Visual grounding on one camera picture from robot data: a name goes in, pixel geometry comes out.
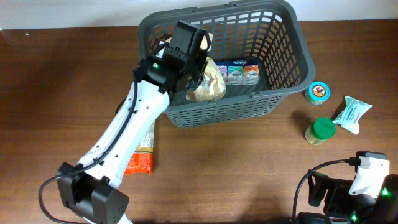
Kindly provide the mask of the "beige powder pouch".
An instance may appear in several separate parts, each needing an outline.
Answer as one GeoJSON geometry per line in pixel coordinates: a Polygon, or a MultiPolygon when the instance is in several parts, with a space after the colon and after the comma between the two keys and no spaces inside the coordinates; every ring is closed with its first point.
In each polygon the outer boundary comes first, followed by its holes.
{"type": "Polygon", "coordinates": [[[207,66],[204,71],[203,81],[194,90],[180,91],[174,94],[172,103],[180,103],[183,100],[187,101],[211,101],[219,100],[224,97],[226,93],[226,84],[221,76],[221,72],[217,67],[215,61],[207,57],[207,66]]]}

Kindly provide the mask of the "Kleenex tissue multipack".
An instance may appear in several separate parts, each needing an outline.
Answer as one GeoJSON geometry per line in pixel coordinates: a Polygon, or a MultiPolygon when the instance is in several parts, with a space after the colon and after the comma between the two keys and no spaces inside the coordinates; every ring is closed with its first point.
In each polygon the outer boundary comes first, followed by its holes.
{"type": "Polygon", "coordinates": [[[257,85],[259,82],[257,60],[222,60],[215,64],[226,85],[257,85]]]}

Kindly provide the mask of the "grey plastic shopping basket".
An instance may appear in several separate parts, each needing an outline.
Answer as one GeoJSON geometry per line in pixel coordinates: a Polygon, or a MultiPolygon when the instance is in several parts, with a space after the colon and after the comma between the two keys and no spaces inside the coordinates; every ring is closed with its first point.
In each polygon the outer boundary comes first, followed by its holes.
{"type": "Polygon", "coordinates": [[[145,58],[172,36],[178,21],[213,35],[210,57],[253,60],[259,66],[255,85],[229,85],[224,97],[188,101],[177,94],[165,114],[180,128],[264,116],[289,94],[307,89],[315,66],[292,6],[285,1],[231,1],[210,7],[155,12],[139,24],[139,56],[145,58]]]}

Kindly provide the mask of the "orange spaghetti packet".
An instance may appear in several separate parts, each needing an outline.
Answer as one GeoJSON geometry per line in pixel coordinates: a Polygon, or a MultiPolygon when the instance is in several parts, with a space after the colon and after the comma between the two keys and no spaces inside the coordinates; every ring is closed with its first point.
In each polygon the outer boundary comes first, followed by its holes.
{"type": "Polygon", "coordinates": [[[151,174],[154,166],[155,123],[152,123],[132,155],[124,175],[151,174]]]}

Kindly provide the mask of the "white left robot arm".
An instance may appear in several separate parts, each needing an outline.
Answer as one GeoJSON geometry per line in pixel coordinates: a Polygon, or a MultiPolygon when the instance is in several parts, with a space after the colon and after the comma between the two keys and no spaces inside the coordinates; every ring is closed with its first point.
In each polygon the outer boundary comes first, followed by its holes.
{"type": "Polygon", "coordinates": [[[55,180],[64,207],[89,223],[130,223],[129,198],[118,189],[129,160],[173,95],[202,82],[210,47],[208,31],[178,21],[171,40],[139,62],[127,97],[98,142],[77,164],[59,167],[55,180]]]}

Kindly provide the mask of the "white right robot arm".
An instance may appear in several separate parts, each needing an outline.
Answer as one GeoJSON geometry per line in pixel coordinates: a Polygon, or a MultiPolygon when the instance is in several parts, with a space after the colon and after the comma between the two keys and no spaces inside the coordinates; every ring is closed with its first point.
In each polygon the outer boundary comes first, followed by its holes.
{"type": "Polygon", "coordinates": [[[350,195],[351,180],[334,179],[316,172],[308,178],[308,203],[317,207],[324,201],[323,213],[300,212],[298,224],[367,224],[397,223],[397,175],[390,174],[382,181],[376,198],[369,195],[350,195]]]}

